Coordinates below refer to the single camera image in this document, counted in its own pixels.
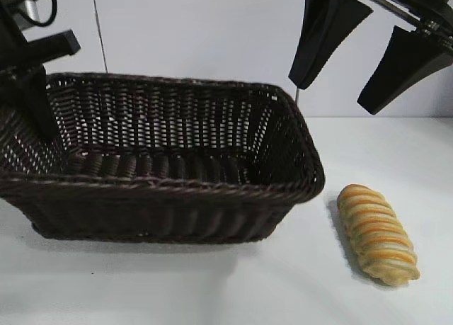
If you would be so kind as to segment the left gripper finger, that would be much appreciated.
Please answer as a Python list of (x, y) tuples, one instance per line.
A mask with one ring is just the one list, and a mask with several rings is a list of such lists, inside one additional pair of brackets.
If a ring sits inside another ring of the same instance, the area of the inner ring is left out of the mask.
[(29, 118), (41, 139), (51, 142), (57, 134), (55, 118), (47, 96), (47, 74), (43, 65), (19, 72), (14, 85), (18, 104)]

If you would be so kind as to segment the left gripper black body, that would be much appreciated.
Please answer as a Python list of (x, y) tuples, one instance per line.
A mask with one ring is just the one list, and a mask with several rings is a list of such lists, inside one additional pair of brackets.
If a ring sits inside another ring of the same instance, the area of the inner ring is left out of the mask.
[(75, 55), (81, 46), (72, 30), (27, 40), (24, 30), (51, 25), (57, 14), (52, 0), (50, 17), (39, 19), (38, 0), (1, 0), (1, 71), (21, 72), (55, 59)]

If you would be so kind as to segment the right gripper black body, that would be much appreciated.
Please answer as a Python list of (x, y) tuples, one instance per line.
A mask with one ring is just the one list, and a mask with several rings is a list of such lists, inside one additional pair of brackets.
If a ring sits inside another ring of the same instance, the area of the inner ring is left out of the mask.
[(414, 27), (416, 36), (437, 45), (452, 44), (452, 7), (449, 0), (369, 1)]

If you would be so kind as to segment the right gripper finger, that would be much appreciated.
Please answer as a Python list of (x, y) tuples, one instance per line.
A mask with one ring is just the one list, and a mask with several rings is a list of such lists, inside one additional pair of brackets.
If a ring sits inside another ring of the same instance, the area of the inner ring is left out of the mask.
[(357, 103), (376, 115), (414, 84), (451, 65), (451, 49), (428, 35), (395, 26), (385, 53)]
[(330, 56), (372, 9), (359, 0), (305, 0), (302, 31), (289, 79), (307, 89)]

